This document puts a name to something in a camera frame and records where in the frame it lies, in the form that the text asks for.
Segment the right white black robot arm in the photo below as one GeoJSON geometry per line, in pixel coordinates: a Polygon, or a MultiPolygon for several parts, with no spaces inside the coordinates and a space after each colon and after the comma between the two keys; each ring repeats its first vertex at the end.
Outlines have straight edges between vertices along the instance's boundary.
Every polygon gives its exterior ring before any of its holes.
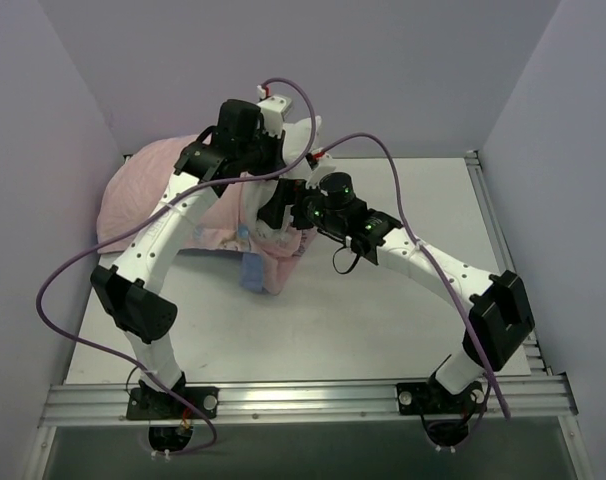
{"type": "Polygon", "coordinates": [[[451,304],[465,334],[458,351],[432,374],[427,400],[438,412],[452,411],[480,377],[492,387],[496,375],[534,329],[523,280],[475,268],[419,239],[397,218],[360,199],[345,172],[329,173],[317,184],[271,182],[258,218],[268,227],[315,229],[351,250],[358,259],[396,272],[451,304]]]}

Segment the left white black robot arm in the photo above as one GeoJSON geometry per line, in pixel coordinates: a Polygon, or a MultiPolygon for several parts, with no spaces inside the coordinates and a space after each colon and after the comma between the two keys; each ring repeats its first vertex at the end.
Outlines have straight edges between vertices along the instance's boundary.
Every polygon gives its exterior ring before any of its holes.
{"type": "Polygon", "coordinates": [[[127,233],[129,246],[108,268],[97,267],[91,284],[106,313],[129,339],[149,408],[162,419],[177,417],[184,377],[169,331],[178,309],[160,295],[171,264],[202,217],[232,185],[249,192],[243,208],[258,212],[274,197],[278,180],[295,168],[283,157],[284,120],[291,101],[265,95],[256,104],[228,100],[216,125],[187,144],[149,218],[127,233]]]}

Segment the pink blue pillowcase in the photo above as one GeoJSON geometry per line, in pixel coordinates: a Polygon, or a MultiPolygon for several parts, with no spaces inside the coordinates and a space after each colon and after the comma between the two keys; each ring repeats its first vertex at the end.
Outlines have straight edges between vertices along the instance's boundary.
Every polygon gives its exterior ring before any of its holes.
{"type": "MultiPolygon", "coordinates": [[[[109,181],[96,221],[104,242],[151,215],[167,186],[174,164],[194,135],[155,141],[134,154],[109,181]]],[[[186,250],[241,254],[240,284],[256,293],[279,294],[302,255],[316,237],[313,230],[287,228],[272,238],[262,236],[242,210],[257,182],[233,184],[204,214],[185,243],[186,250]]]]}

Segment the white pillow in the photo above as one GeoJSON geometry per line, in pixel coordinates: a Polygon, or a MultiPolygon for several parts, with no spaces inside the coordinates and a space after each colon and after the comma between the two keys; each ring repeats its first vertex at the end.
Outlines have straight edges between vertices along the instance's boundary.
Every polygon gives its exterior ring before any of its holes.
{"type": "MultiPolygon", "coordinates": [[[[310,117],[295,123],[285,123],[283,125],[285,137],[282,155],[287,166],[294,163],[300,154],[306,150],[306,145],[311,137],[313,138],[311,149],[317,148],[322,123],[320,116],[315,117],[315,123],[316,133],[313,137],[311,136],[310,117]]],[[[310,173],[310,163],[304,159],[294,169],[279,179],[295,180],[296,184],[305,185],[305,181],[310,173]]],[[[257,219],[258,210],[271,198],[278,180],[247,182],[242,185],[241,206],[242,213],[244,214],[243,223],[249,229],[249,233],[257,240],[277,243],[286,241],[290,236],[288,229],[291,221],[291,207],[286,209],[286,213],[289,215],[288,223],[283,224],[280,230],[272,230],[264,222],[257,219]]]]}

